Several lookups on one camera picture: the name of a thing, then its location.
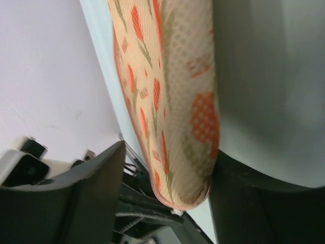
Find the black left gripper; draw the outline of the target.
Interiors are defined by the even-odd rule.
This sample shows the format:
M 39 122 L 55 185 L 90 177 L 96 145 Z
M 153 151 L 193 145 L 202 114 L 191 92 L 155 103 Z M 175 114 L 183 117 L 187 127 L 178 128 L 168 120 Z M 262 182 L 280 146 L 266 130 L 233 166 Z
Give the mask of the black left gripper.
M 159 241 L 157 235 L 171 228 L 181 243 L 210 243 L 211 239 L 186 212 L 174 213 L 155 197 L 147 167 L 127 144 L 112 243 Z

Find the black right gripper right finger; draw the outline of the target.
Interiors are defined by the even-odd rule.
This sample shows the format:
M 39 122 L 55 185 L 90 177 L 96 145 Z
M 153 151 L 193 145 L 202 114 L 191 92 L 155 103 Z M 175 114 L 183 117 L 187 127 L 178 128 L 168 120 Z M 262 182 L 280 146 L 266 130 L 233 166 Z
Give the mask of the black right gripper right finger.
M 324 187 L 277 180 L 222 151 L 210 204 L 218 243 L 324 243 Z

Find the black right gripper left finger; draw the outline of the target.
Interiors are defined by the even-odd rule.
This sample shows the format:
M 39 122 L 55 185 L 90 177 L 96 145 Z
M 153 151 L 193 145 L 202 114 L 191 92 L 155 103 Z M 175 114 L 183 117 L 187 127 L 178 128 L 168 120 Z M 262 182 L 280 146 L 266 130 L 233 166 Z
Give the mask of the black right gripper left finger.
M 125 145 L 37 185 L 1 187 L 1 243 L 110 243 Z

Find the pink floral mesh laundry bag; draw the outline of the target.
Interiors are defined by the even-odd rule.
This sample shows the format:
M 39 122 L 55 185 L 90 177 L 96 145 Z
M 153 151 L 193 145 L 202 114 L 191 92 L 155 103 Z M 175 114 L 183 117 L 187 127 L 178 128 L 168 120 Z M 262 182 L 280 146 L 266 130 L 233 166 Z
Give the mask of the pink floral mesh laundry bag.
M 219 152 L 212 1 L 108 1 L 114 58 L 153 192 L 180 211 L 207 198 Z

